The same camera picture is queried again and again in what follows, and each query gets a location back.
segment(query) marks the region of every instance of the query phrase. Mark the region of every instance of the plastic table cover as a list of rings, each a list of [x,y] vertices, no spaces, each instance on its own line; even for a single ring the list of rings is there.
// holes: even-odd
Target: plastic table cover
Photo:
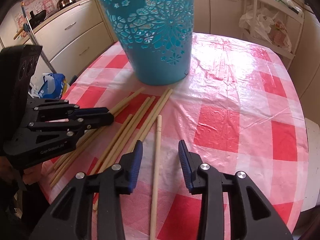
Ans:
[[[167,88],[138,81],[119,42],[71,86],[65,95],[70,103],[109,109],[142,86],[146,88],[144,94],[81,153],[52,189],[49,179],[53,173],[41,179],[50,203],[77,172],[90,172],[128,114],[134,114],[148,96],[156,96],[157,101]],[[245,171],[292,231],[307,182],[308,141],[298,96],[279,57],[268,48],[246,41],[194,33],[190,72],[170,87],[174,92],[161,111],[157,238],[196,239],[201,195],[192,196],[186,189],[178,157],[180,139],[220,172]],[[131,195],[121,195],[127,240],[148,239],[155,125],[143,147],[137,187]],[[43,172],[56,160],[45,162]],[[230,239],[227,195],[224,207],[225,239]],[[93,212],[92,239],[97,239],[96,221]]]

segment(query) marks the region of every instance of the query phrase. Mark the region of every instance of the kettle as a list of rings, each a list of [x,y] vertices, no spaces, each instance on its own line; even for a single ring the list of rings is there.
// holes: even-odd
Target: kettle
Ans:
[[[59,0],[57,3],[58,10],[62,10],[63,8],[75,3],[76,0]]]

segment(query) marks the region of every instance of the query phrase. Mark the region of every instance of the blue plastic basket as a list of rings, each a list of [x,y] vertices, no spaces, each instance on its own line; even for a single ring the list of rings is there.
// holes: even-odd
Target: blue plastic basket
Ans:
[[[189,72],[193,0],[99,0],[138,79],[167,85]]]

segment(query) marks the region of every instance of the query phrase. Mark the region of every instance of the checkered tablecloth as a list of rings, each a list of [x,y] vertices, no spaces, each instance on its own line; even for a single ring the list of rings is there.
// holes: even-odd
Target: checkered tablecloth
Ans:
[[[41,186],[49,202],[79,171],[88,172],[129,113],[146,97],[158,100],[166,87],[142,84],[119,43],[103,53],[71,86],[66,99],[84,107],[113,107],[144,86],[140,94],[71,165],[53,189]],[[178,157],[178,141],[220,172],[245,171],[292,231],[303,202],[308,173],[308,141],[302,109],[290,77],[270,49],[233,38],[193,34],[190,73],[173,85],[163,116],[156,235],[160,240],[195,240],[201,195],[188,193]],[[137,187],[121,196],[127,240],[148,239],[154,127],[143,143]],[[44,171],[56,159],[44,163]],[[230,238],[228,200],[225,239]],[[96,239],[93,214],[93,239]]]

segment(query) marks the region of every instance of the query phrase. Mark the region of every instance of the silver bolt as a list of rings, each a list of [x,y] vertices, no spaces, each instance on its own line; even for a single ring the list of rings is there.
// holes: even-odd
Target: silver bolt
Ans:
[[[200,168],[201,168],[202,170],[204,170],[204,171],[207,171],[208,169],[210,169],[210,165],[207,164],[207,163],[202,163],[202,164],[200,165]]]
[[[113,164],[111,167],[114,171],[119,171],[119,169],[121,169],[121,165],[120,164]]]
[[[83,178],[84,178],[84,173],[83,173],[83,172],[78,172],[78,173],[76,174],[76,178],[77,178],[77,179],[83,179]]]
[[[247,176],[247,174],[245,174],[245,172],[243,171],[238,171],[237,176],[241,179],[244,179]]]
[[[72,131],[67,132],[67,135],[68,135],[68,136],[73,136],[74,134],[75,134],[75,133],[72,132]]]

